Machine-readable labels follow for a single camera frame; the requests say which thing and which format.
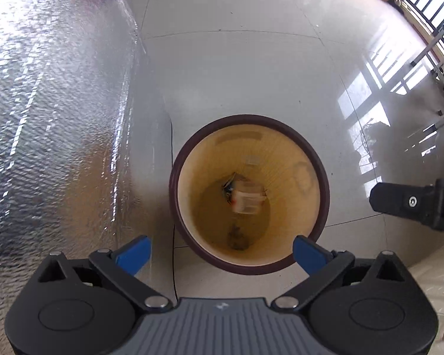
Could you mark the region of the red brown snack wrapper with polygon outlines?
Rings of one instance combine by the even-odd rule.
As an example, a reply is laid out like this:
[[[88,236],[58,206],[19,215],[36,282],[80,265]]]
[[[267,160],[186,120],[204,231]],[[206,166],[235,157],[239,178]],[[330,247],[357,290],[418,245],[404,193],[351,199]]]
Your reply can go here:
[[[265,187],[234,172],[223,184],[222,191],[232,211],[240,215],[260,213],[267,199]]]

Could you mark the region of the yellow wastebasket dark rim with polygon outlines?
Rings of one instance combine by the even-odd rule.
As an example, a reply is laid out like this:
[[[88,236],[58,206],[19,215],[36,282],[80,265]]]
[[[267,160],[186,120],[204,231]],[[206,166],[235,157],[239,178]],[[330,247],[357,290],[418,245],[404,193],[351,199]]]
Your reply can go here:
[[[310,143],[286,124],[236,114],[197,131],[170,174],[170,210],[187,246],[223,271],[265,275],[293,264],[293,241],[316,241],[329,181]]]

